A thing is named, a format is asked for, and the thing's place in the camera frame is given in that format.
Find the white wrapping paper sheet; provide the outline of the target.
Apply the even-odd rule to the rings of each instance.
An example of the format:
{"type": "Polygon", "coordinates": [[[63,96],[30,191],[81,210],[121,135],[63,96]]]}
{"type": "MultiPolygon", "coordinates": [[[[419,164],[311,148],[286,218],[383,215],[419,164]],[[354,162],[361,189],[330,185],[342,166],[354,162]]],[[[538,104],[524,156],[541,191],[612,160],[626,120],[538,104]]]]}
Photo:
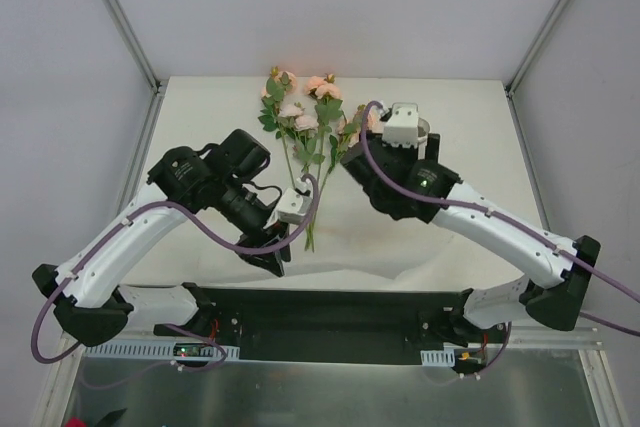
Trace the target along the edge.
{"type": "Polygon", "coordinates": [[[521,276],[461,235],[419,222],[328,233],[316,252],[296,251],[282,277],[239,261],[203,263],[199,273],[206,287],[406,292],[484,289],[521,276]]]}

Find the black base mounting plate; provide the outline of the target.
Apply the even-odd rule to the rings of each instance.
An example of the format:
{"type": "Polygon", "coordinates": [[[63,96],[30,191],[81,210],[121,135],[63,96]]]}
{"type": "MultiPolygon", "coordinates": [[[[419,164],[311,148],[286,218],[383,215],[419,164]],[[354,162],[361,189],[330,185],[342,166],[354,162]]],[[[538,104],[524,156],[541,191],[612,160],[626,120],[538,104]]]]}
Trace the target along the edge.
{"type": "Polygon", "coordinates": [[[243,360],[417,365],[447,344],[500,344],[504,322],[462,317],[466,292],[355,292],[186,286],[195,316],[182,329],[237,347],[243,360]]]}

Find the pale pink rose stem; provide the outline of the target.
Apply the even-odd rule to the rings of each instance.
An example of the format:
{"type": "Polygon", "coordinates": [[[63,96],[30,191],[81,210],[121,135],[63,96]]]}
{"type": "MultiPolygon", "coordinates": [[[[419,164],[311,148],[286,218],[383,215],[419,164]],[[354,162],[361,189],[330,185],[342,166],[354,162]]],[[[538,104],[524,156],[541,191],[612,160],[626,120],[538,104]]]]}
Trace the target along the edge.
{"type": "Polygon", "coordinates": [[[296,102],[281,106],[276,120],[287,161],[293,158],[301,174],[309,174],[315,169],[319,179],[325,156],[320,136],[322,129],[316,116],[308,114],[302,104],[296,102]]]}

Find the left aluminium frame post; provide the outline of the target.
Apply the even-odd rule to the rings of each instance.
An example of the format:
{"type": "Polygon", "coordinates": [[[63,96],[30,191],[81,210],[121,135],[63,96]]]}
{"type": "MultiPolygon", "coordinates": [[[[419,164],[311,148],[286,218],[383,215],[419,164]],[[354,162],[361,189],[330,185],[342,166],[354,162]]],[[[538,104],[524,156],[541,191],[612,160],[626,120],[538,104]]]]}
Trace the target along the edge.
{"type": "Polygon", "coordinates": [[[102,0],[102,2],[138,70],[150,90],[157,94],[162,88],[162,80],[152,67],[120,0],[102,0]]]}

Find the white ribbed ceramic vase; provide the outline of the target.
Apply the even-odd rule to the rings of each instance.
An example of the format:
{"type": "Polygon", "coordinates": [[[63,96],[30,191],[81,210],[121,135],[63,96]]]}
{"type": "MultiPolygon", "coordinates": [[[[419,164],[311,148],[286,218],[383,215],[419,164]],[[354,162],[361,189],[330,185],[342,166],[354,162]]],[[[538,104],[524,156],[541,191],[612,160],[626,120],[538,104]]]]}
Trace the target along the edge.
{"type": "Polygon", "coordinates": [[[428,136],[430,134],[430,124],[428,121],[420,117],[418,119],[417,125],[417,141],[419,145],[422,145],[427,142],[428,136]]]}

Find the peach rose stem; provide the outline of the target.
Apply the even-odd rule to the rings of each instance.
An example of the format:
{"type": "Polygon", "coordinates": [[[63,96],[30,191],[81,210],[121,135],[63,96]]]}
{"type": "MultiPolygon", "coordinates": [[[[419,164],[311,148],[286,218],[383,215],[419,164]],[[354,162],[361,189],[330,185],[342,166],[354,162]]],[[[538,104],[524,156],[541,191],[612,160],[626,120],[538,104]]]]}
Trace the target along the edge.
{"type": "Polygon", "coordinates": [[[273,133],[282,147],[292,187],[295,186],[296,176],[292,167],[288,141],[295,139],[293,118],[298,114],[282,116],[282,113],[286,107],[285,101],[296,92],[297,86],[297,77],[292,72],[273,66],[260,94],[261,110],[258,116],[262,129],[273,133]]]}
{"type": "MultiPolygon", "coordinates": [[[[324,156],[322,164],[318,164],[317,177],[320,182],[321,193],[324,192],[329,177],[338,167],[339,162],[343,159],[347,150],[355,146],[359,142],[359,136],[362,127],[362,119],[364,114],[365,105],[362,104],[357,107],[354,115],[347,119],[344,112],[342,112],[340,119],[337,119],[334,127],[331,127],[332,132],[325,132],[328,135],[323,141],[323,145],[317,152],[318,155],[324,156]],[[328,146],[328,153],[324,153],[324,147],[328,146]],[[326,172],[322,173],[322,165],[327,164],[326,172]]],[[[373,108],[368,114],[367,130],[371,132],[377,132],[380,126],[380,116],[376,108],[373,108]]],[[[305,243],[305,250],[315,252],[316,242],[314,238],[315,223],[317,220],[317,214],[314,214],[314,219],[307,230],[307,239],[305,243]]]]}
{"type": "Polygon", "coordinates": [[[298,123],[303,145],[301,162],[304,171],[312,169],[322,184],[335,167],[343,139],[339,132],[339,125],[346,122],[343,95],[333,73],[309,77],[302,92],[311,107],[298,123]]]}

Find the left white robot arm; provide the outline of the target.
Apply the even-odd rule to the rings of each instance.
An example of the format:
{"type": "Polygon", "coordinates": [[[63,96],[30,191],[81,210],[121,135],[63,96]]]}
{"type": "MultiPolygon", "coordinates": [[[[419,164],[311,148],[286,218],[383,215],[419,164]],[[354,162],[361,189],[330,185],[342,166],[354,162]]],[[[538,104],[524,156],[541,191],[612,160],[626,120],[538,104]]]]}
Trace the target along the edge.
{"type": "Polygon", "coordinates": [[[126,330],[167,334],[179,326],[188,335],[212,331],[213,308],[190,283],[174,287],[134,287],[123,278],[189,214],[212,208],[236,227],[235,248],[246,263],[278,277],[291,259],[282,241],[305,215],[305,200],[293,188],[264,204],[247,186],[270,161],[269,152],[236,129],[222,143],[200,150],[168,150],[149,170],[144,186],[123,211],[83,251],[59,265],[40,265],[32,277],[52,299],[61,328],[81,345],[101,345],[126,330]]]}

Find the aluminium frame post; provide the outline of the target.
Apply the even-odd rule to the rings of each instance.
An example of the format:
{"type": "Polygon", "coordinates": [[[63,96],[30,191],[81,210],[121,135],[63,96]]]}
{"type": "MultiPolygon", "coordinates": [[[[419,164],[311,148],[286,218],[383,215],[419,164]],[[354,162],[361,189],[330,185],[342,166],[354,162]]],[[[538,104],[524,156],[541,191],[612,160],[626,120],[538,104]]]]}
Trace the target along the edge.
{"type": "Polygon", "coordinates": [[[516,70],[510,80],[505,84],[505,93],[508,99],[511,99],[515,95],[530,68],[541,54],[546,43],[550,40],[555,28],[563,19],[572,1],[573,0],[555,0],[553,2],[516,70]]]}
{"type": "Polygon", "coordinates": [[[162,80],[152,67],[120,0],[102,0],[102,2],[138,70],[150,90],[157,94],[162,88],[162,80]]]}

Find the right aluminium frame post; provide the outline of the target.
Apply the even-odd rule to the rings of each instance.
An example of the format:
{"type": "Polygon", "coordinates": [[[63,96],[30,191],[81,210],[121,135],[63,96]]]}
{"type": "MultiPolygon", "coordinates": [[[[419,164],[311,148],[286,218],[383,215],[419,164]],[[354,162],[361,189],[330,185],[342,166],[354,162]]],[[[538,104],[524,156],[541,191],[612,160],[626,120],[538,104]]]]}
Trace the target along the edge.
{"type": "Polygon", "coordinates": [[[563,19],[572,1],[573,0],[555,0],[553,2],[516,70],[510,80],[505,84],[505,93],[508,99],[511,99],[515,95],[530,68],[541,54],[546,43],[550,40],[555,28],[563,19]]]}

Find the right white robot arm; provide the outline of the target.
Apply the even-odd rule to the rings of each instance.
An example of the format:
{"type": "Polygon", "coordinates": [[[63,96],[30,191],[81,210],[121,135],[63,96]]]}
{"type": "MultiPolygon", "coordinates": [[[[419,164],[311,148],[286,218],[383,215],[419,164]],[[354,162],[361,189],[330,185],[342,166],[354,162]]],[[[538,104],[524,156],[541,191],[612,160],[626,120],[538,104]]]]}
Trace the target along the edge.
{"type": "Polygon", "coordinates": [[[370,134],[341,160],[372,207],[394,220],[418,219],[459,234],[510,263],[521,277],[489,289],[467,289],[448,315],[445,337],[473,341],[502,323],[532,319],[561,332],[576,326],[600,245],[543,231],[509,213],[441,165],[435,150],[419,158],[370,134]]]}

